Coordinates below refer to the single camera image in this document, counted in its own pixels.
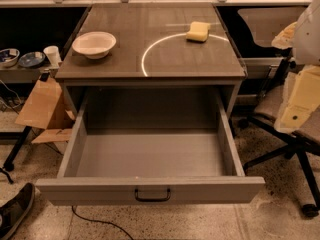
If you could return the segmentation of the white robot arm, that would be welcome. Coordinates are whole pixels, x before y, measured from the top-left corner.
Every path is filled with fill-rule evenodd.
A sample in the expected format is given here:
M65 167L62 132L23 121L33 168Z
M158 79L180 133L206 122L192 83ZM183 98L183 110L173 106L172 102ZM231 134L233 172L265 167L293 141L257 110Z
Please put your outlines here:
M313 0L298 20L284 28L272 41L279 49L292 49L302 66L285 80L283 101L274 124L281 133L298 130L320 106L320 0Z

